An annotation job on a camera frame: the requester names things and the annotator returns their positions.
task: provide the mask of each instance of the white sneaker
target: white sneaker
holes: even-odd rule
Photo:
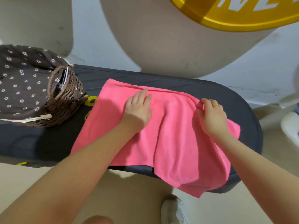
[[[165,200],[161,209],[162,224],[189,224],[183,202],[178,199]]]

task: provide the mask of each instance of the floor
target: floor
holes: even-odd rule
[[[264,129],[263,155],[299,176],[299,152],[284,136],[278,124]],[[49,168],[28,168],[0,164],[0,212],[13,202]],[[174,194],[185,203],[190,223],[270,224],[244,184],[225,194],[204,193],[194,198],[162,180],[108,170],[99,181],[74,224],[93,215],[111,217],[116,224],[160,223],[163,200]]]

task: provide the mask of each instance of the pink towel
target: pink towel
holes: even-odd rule
[[[127,99],[145,87],[109,79],[103,86],[71,154],[120,123]],[[147,87],[152,94],[152,118],[116,155],[111,166],[148,165],[168,184],[200,197],[224,185],[230,162],[200,127],[196,109],[204,105],[181,92]],[[227,120],[238,138],[240,126]]]

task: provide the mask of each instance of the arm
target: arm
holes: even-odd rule
[[[226,114],[215,100],[202,99],[204,132],[222,149],[249,192],[274,224],[299,223],[299,178],[280,168],[228,132]]]
[[[118,126],[53,167],[0,215],[0,223],[72,223],[114,156],[148,124],[146,93],[130,97]]]

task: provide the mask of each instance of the brown cloth with white flowers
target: brown cloth with white flowers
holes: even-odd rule
[[[0,119],[23,122],[51,117],[45,108],[47,87],[52,71],[61,65],[69,63],[46,49],[0,45]],[[55,75],[56,82],[61,75]]]

